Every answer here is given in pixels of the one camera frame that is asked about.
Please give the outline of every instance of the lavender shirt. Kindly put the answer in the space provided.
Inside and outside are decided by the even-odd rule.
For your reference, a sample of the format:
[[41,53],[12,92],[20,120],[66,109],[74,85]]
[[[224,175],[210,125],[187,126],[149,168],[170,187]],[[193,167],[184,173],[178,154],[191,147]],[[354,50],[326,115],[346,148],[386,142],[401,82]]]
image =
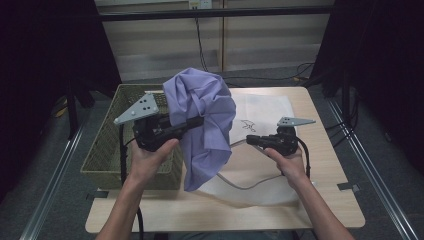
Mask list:
[[209,181],[231,155],[229,132],[236,105],[221,76],[188,68],[163,84],[172,125],[203,116],[201,127],[181,139],[187,173],[184,190],[194,191]]

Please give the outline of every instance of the electrical cord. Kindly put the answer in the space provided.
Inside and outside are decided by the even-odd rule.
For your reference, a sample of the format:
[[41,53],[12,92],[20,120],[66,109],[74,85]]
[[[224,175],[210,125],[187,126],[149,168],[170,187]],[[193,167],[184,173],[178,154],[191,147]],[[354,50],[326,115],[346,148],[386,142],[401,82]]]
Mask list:
[[258,80],[270,80],[270,81],[282,81],[282,80],[289,80],[292,79],[294,77],[298,77],[300,74],[306,72],[306,70],[309,69],[309,67],[311,67],[312,65],[309,65],[307,68],[303,69],[302,71],[296,73],[295,75],[289,76],[289,77],[284,77],[284,78],[263,78],[263,77],[224,77],[224,79],[236,79],[236,78],[243,78],[243,79],[258,79]]
[[[305,156],[306,156],[305,174],[310,179],[311,178],[311,164],[310,164],[310,161],[309,161],[309,150],[308,150],[308,147],[306,146],[306,143],[303,142],[299,137],[297,137],[297,136],[295,136],[295,137],[296,137],[296,140],[302,146],[303,151],[305,152]],[[240,186],[237,186],[236,184],[232,183],[230,180],[228,180],[224,176],[222,176],[220,173],[217,173],[217,176],[219,178],[221,178],[224,182],[226,182],[228,185],[230,185],[230,186],[232,186],[234,188],[237,188],[237,189],[240,189],[240,190],[249,190],[249,189],[252,189],[252,188],[256,187],[257,185],[259,185],[259,184],[261,184],[263,182],[266,182],[266,181],[272,180],[274,178],[280,177],[281,175],[277,175],[277,176],[265,178],[265,179],[263,179],[263,180],[255,183],[255,184],[253,184],[250,187],[240,187]]]
[[197,39],[199,41],[200,63],[202,64],[203,70],[205,72],[209,72],[209,70],[208,70],[208,68],[206,66],[205,56],[203,55],[202,41],[200,40],[199,19],[198,18],[195,18],[194,20],[196,21]]
[[[120,162],[121,162],[121,183],[124,185],[125,180],[127,179],[127,145],[134,140],[135,138],[128,141],[124,144],[124,125],[119,126],[119,150],[120,150]],[[144,224],[143,224],[143,214],[141,213],[140,207],[137,210],[137,219],[138,219],[138,228],[139,228],[139,238],[140,240],[144,239]]]
[[230,185],[230,186],[232,186],[232,187],[234,187],[234,188],[240,189],[240,190],[249,190],[249,189],[252,189],[252,188],[254,188],[254,187],[258,186],[259,184],[261,184],[261,183],[263,183],[263,182],[266,182],[266,181],[272,180],[272,179],[277,178],[277,177],[281,177],[281,175],[272,176],[272,177],[269,177],[269,178],[265,178],[265,179],[263,179],[263,180],[261,180],[261,181],[259,181],[259,182],[255,183],[255,184],[253,184],[253,185],[252,185],[252,186],[250,186],[250,187],[240,187],[240,186],[237,186],[236,184],[232,183],[230,180],[228,180],[227,178],[225,178],[224,176],[222,176],[220,173],[217,173],[216,175],[217,175],[219,178],[221,178],[224,182],[226,182],[228,185]]

